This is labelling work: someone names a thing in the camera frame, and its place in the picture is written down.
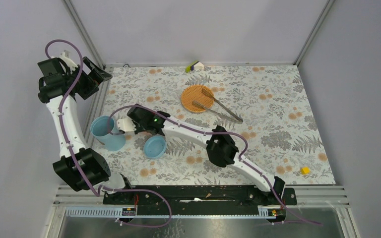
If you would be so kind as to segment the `light blue lid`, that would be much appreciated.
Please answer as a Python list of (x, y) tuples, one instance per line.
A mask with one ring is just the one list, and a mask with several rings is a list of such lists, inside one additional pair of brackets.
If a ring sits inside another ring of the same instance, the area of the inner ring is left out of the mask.
[(146, 157), (150, 159), (158, 159), (164, 155), (167, 148), (166, 140), (163, 136), (156, 135), (149, 138), (143, 147)]

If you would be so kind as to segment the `metal serving tongs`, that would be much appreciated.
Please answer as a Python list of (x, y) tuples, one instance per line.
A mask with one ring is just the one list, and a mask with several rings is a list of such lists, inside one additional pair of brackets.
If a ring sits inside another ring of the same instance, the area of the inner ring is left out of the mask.
[(237, 123), (237, 124), (242, 124), (242, 123), (243, 123), (243, 119), (242, 119), (242, 118), (240, 118), (238, 115), (236, 115), (236, 114), (235, 114), (234, 112), (232, 112), (230, 109), (228, 109), (225, 105), (223, 105), (220, 101), (218, 101), (218, 100), (213, 96), (213, 94), (211, 94), (210, 92), (208, 92), (208, 91), (205, 90), (205, 89), (202, 89), (202, 90), (201, 90), (201, 93), (202, 93), (204, 96), (206, 96), (206, 97), (212, 99), (214, 102), (216, 102), (216, 103), (217, 103), (220, 107), (222, 107), (228, 114), (230, 114), (231, 117), (226, 116), (226, 115), (224, 115), (224, 114), (222, 114), (222, 113), (219, 113), (219, 112), (217, 112), (217, 111), (214, 111), (214, 110), (212, 110), (212, 109), (206, 107), (206, 106), (203, 105), (202, 103), (200, 103), (200, 102), (198, 102), (198, 101), (195, 101), (195, 100), (192, 101), (192, 105), (193, 105), (193, 106), (196, 106), (196, 107), (198, 107), (198, 108), (201, 108), (201, 109), (204, 109), (204, 110), (206, 110), (206, 111), (208, 111), (208, 112), (211, 112), (211, 113), (213, 113), (213, 114), (219, 116), (219, 117), (222, 118), (222, 119), (226, 119), (226, 120), (232, 121), (232, 122)]

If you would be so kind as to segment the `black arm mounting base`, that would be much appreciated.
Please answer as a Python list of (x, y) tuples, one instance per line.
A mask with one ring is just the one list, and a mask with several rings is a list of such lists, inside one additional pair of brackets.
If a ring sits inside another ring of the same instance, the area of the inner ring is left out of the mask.
[(281, 208), (272, 192), (254, 185), (127, 185), (105, 193), (105, 205), (130, 205), (138, 215), (258, 215), (259, 206)]

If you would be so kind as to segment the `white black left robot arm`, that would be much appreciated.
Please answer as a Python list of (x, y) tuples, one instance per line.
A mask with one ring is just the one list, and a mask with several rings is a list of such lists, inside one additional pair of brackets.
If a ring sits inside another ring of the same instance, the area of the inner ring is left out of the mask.
[(116, 189), (115, 198), (127, 204), (133, 200), (134, 191), (123, 175), (112, 175), (104, 157), (87, 145), (75, 99), (76, 95), (89, 98), (112, 75), (88, 57), (82, 60), (89, 73), (81, 72), (80, 66), (64, 54), (38, 63), (43, 74), (38, 81), (38, 98), (49, 110), (59, 139), (60, 159), (53, 163), (53, 169), (74, 191), (102, 185)]

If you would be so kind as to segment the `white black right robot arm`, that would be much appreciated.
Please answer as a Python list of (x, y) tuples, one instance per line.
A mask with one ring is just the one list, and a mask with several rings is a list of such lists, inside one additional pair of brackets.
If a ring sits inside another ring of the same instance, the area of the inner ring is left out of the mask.
[(265, 193), (267, 202), (277, 204), (284, 198), (284, 180), (268, 174), (245, 157), (248, 142), (241, 135), (229, 132), (219, 125), (214, 129), (197, 127), (141, 105), (132, 106), (127, 116), (135, 126), (136, 133), (145, 131), (153, 135), (174, 136), (206, 149), (213, 165), (231, 168), (249, 179)]

